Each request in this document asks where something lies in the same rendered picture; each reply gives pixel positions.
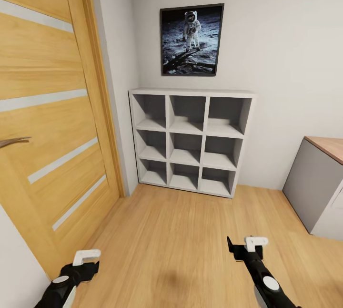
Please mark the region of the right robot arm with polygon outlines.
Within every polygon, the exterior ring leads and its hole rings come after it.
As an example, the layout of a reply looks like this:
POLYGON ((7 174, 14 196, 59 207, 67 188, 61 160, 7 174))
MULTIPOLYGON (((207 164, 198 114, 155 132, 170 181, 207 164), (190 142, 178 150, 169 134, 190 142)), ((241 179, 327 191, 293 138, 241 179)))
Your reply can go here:
POLYGON ((254 292, 261 308, 297 308, 282 291, 278 281, 262 262, 262 246, 268 244, 263 236, 244 237, 245 245, 233 245, 227 237, 229 252, 235 260, 243 260, 255 283, 254 292))

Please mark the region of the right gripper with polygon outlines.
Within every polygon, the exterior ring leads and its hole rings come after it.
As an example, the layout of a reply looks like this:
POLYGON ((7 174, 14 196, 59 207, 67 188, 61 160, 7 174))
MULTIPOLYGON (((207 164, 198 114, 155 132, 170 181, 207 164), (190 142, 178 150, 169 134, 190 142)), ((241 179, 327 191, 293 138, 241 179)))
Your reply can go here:
MULTIPOLYGON (((233 245, 229 237, 227 237, 229 252, 233 252, 235 260, 243 260, 247 269, 253 260, 262 261, 262 247, 255 245, 255 252, 248 252, 244 245, 233 245)), ((263 264, 263 262, 261 262, 263 264)))

